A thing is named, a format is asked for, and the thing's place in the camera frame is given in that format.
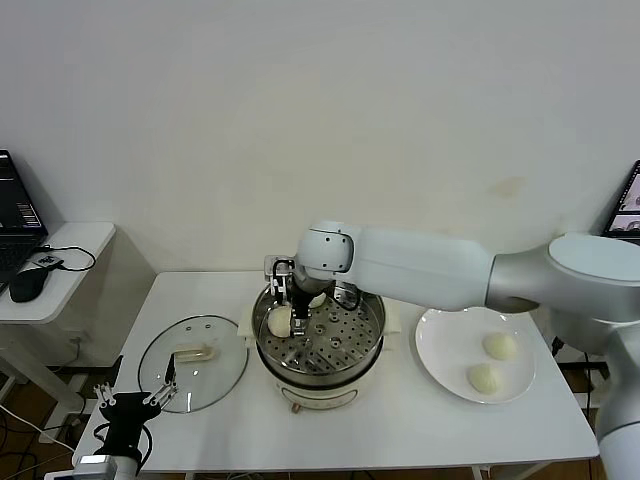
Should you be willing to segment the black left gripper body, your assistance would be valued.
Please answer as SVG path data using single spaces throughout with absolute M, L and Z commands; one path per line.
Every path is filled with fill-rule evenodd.
M 153 400 L 145 401 L 149 392 L 117 393 L 105 406 L 108 430 L 105 453 L 111 456 L 141 456 L 139 442 L 145 423 L 161 413 Z

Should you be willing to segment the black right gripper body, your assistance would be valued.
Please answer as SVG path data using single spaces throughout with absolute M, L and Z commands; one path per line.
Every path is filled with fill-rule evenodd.
M 324 293 L 332 284 L 332 281 L 317 280 L 308 276 L 304 271 L 296 270 L 293 273 L 290 289 L 294 317 L 306 320 L 309 316 L 311 301 Z

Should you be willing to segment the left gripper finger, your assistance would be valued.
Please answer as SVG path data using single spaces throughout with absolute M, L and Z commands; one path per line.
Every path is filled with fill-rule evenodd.
M 175 354 L 172 353 L 165 370 L 162 385 L 144 400 L 145 405 L 165 407 L 178 391 L 176 383 Z
M 97 406 L 99 409 L 119 407 L 119 401 L 113 388 L 115 387 L 122 361 L 123 356 L 119 355 L 114 363 L 107 369 L 105 379 L 93 388 L 97 396 Z

